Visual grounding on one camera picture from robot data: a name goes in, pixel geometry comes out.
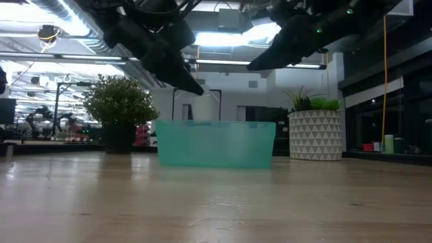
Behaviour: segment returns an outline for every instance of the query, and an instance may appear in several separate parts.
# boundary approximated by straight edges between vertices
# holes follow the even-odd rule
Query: white geometric planter
[[[338,111],[298,111],[288,117],[291,158],[313,161],[339,161],[342,158]]]

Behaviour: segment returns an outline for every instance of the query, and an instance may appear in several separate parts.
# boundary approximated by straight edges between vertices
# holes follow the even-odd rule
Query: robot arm
[[[319,49],[350,34],[362,34],[401,0],[309,0],[305,14],[280,1],[271,19],[281,26],[273,44],[247,67],[250,71],[284,68],[300,63]]]
[[[181,50],[195,41],[183,18],[201,0],[76,0],[114,48],[121,43],[160,81],[201,95]],[[364,32],[401,0],[279,0],[269,11],[281,26],[273,44],[248,70],[297,64],[303,57],[349,34]]]
[[[95,19],[110,48],[122,44],[160,81],[198,95],[203,93],[180,51],[195,41],[183,18],[201,0],[185,0],[180,5],[175,0],[146,0],[140,5],[131,0],[77,2]]]

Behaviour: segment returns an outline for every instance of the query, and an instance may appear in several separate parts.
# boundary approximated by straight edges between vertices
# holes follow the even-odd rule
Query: monitor
[[[0,99],[0,124],[11,125],[15,123],[16,99]]]

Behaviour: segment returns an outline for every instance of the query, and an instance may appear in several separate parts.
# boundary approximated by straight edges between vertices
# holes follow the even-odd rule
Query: table surface
[[[431,242],[432,168],[295,161],[159,167],[157,154],[0,163],[0,242]]]

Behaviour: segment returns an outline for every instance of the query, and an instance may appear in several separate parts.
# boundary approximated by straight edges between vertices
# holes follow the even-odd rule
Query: fluorescent light
[[[249,65],[250,61],[224,61],[224,60],[203,60],[197,59],[198,64],[224,64],[224,65]]]
[[[44,53],[14,53],[7,51],[0,51],[0,56],[3,57],[33,57],[33,58],[54,58],[53,54]]]
[[[243,38],[249,41],[257,41],[267,39],[266,43],[270,43],[275,38],[275,35],[281,31],[281,27],[276,23],[260,24],[254,26],[250,30],[242,34]]]
[[[320,68],[321,65],[315,65],[315,64],[297,64],[297,65],[288,65],[287,68],[310,68],[310,69],[317,69]]]
[[[190,61],[185,59],[186,62],[197,63],[197,64],[220,64],[220,65],[249,65],[250,61],[225,61],[225,60],[205,60],[205,59],[196,59]],[[307,68],[307,69],[320,69],[321,65],[317,64],[305,64],[300,63],[297,65],[287,65],[287,68]]]
[[[204,47],[238,47],[247,45],[248,41],[241,34],[199,32],[194,44]]]
[[[95,60],[95,61],[121,61],[121,57],[106,57],[98,55],[62,55],[66,59],[81,59],[81,60]]]
[[[38,104],[55,104],[55,101],[38,101],[38,100],[30,100],[30,99],[17,99],[17,103],[38,103]],[[82,105],[80,101],[59,101],[62,104],[77,104]]]
[[[192,11],[219,11],[220,9],[240,9],[240,3],[235,2],[217,2],[217,1],[202,1]]]

